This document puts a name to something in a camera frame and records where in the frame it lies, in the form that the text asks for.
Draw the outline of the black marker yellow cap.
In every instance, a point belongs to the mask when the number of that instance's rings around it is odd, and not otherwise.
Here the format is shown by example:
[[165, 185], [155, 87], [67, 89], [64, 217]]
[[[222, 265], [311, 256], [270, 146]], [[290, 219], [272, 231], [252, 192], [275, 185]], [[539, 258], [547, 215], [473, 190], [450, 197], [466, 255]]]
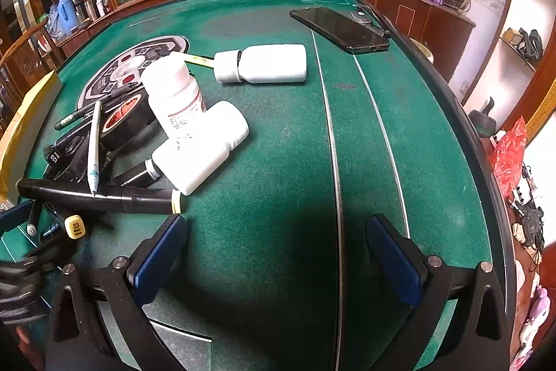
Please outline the black marker yellow cap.
[[77, 240], [86, 235], [85, 223], [79, 214], [63, 206], [54, 206], [52, 211], [54, 216], [63, 223], [64, 230], [70, 239]]

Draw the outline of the black marker yellow band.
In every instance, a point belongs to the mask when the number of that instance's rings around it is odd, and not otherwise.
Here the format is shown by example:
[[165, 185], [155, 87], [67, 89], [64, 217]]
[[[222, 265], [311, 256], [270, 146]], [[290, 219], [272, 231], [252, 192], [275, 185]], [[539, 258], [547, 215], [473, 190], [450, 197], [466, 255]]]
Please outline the black marker yellow band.
[[105, 185], [93, 194], [87, 185], [30, 178], [21, 178], [16, 187], [22, 198], [75, 210], [170, 215], [187, 209], [187, 198], [177, 189]]

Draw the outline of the white pen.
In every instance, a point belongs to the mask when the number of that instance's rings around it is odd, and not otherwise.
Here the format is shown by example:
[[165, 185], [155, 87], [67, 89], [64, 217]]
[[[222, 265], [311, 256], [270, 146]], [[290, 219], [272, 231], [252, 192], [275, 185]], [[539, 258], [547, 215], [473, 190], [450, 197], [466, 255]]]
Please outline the white pen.
[[90, 193], [95, 195], [99, 185], [99, 137], [102, 103], [96, 101], [93, 105], [90, 122], [90, 140], [88, 146], [87, 181]]

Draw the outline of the black tape roll red core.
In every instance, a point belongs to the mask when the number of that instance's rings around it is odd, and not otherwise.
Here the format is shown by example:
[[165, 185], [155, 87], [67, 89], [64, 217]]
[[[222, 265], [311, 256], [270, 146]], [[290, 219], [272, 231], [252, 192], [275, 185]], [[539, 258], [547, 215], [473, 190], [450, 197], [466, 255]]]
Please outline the black tape roll red core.
[[148, 94], [142, 89], [128, 96], [101, 121], [100, 144], [113, 152], [127, 144], [155, 120]]

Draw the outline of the white bottle with label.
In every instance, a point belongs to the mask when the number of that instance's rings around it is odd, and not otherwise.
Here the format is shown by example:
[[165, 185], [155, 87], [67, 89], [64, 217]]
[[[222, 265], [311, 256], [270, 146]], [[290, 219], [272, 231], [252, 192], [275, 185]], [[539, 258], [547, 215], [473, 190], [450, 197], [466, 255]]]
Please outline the white bottle with label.
[[204, 98], [183, 54], [172, 52], [148, 66], [140, 81], [148, 103], [166, 135], [179, 140], [188, 134], [188, 124], [204, 113]]

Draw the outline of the red plastic bag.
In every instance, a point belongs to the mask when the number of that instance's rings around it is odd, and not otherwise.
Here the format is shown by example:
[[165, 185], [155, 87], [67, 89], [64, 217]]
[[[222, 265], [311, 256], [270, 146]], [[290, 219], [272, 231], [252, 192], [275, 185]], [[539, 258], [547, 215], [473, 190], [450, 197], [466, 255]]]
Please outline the red plastic bag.
[[513, 128], [497, 143], [489, 159], [502, 198], [510, 198], [521, 179], [524, 152], [527, 145], [525, 121], [520, 117]]

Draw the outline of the round grey black coaster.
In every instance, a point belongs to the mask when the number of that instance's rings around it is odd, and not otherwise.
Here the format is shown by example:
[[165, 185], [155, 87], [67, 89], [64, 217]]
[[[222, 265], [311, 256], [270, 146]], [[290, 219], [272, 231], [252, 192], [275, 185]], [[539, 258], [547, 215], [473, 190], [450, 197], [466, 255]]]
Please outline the round grey black coaster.
[[81, 108], [110, 94], [116, 88], [139, 82], [142, 72], [160, 57], [160, 51], [185, 53], [189, 41], [183, 36], [165, 35], [144, 40], [114, 56], [86, 82], [76, 107]]

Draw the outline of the blue kettle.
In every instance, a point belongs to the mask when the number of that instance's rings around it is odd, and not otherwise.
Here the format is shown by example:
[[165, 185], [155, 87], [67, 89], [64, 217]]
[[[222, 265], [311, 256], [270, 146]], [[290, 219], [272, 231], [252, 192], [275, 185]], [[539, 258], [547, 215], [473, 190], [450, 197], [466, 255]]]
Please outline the blue kettle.
[[63, 40], [79, 27], [75, 5], [72, 0], [58, 0], [51, 6], [46, 29], [53, 40]]

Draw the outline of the black smartphone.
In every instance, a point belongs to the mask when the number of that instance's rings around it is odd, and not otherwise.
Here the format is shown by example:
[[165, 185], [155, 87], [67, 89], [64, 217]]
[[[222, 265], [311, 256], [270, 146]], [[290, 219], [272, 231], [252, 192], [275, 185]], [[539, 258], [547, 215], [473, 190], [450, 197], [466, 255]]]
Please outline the black smartphone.
[[293, 9], [289, 15], [351, 55], [389, 49], [389, 41], [384, 35], [330, 8]]

